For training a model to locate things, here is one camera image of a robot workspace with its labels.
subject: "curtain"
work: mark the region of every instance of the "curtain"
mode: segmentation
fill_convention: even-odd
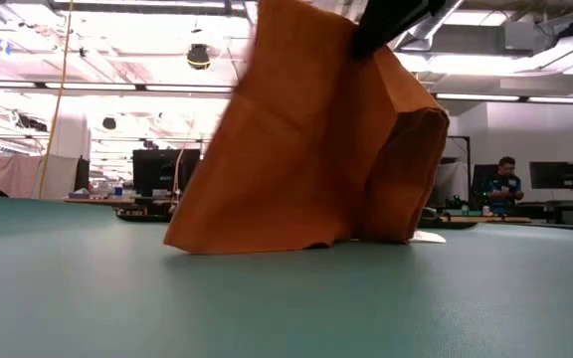
[[[38,198],[41,165],[44,157],[0,155],[0,190],[12,198]],[[75,186],[77,158],[50,156],[45,198],[62,198]]]

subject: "ceiling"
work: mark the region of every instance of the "ceiling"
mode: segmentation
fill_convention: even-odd
[[[307,2],[352,20],[360,16],[366,4],[366,0]],[[185,1],[182,9],[169,4],[147,0],[110,0],[102,4],[76,0],[67,48],[66,82],[234,86],[245,70],[245,53],[253,37],[255,3],[230,3],[233,9],[230,16],[221,16],[219,12],[226,5],[219,1]],[[63,0],[0,0],[0,80],[60,81],[68,5]],[[444,33],[448,27],[458,25],[496,28],[508,16],[517,15],[518,22],[532,23],[568,14],[573,14],[573,0],[465,1],[446,20]],[[442,32],[437,32],[436,42],[445,39],[437,38]],[[209,69],[196,71],[188,66],[186,56],[192,44],[209,45]],[[413,61],[412,56],[407,56],[408,61]],[[508,82],[501,76],[430,71],[417,71],[417,77],[432,91],[515,93],[524,88],[540,94],[573,92],[573,76],[562,74],[510,77]],[[129,177],[130,151],[142,148],[138,138],[157,137],[160,145],[169,147],[182,146],[184,138],[208,140],[228,103],[225,94],[179,97],[164,93],[143,96],[86,91],[66,91],[64,101],[80,103],[93,139],[125,139],[96,140],[91,154],[94,170],[123,178]],[[35,135],[33,139],[0,138],[0,151],[33,155],[45,152],[46,133],[15,127],[11,112],[27,114],[50,126],[55,104],[55,91],[0,90],[0,135]],[[447,105],[454,114],[469,106],[457,102]],[[116,130],[101,125],[109,116],[116,120]]]

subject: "pink curtain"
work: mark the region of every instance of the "pink curtain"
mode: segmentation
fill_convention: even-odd
[[[41,157],[0,155],[0,190],[13,198],[30,198]]]

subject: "table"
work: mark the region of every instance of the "table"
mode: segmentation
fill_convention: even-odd
[[[445,222],[451,223],[531,223],[529,218],[518,217],[486,217],[486,216],[451,216],[450,219],[446,216],[441,218]]]
[[[0,198],[0,357],[573,357],[573,232],[187,256],[163,224]]]
[[[102,205],[111,206],[114,208],[138,208],[139,205],[135,204],[133,199],[74,199],[74,198],[64,198],[64,199],[54,199],[51,201],[64,202],[70,204],[90,204],[90,205]]]

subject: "ceiling pipe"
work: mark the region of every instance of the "ceiling pipe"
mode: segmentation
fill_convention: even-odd
[[[446,20],[464,3],[464,0],[446,0],[444,7],[429,16],[406,33],[397,42],[396,49],[428,51],[433,45],[433,35]]]
[[[56,11],[68,11],[70,0],[53,0],[51,8]],[[247,10],[239,1],[208,0],[201,2],[174,1],[74,1],[74,11],[131,13],[139,15],[205,15],[247,18]]]

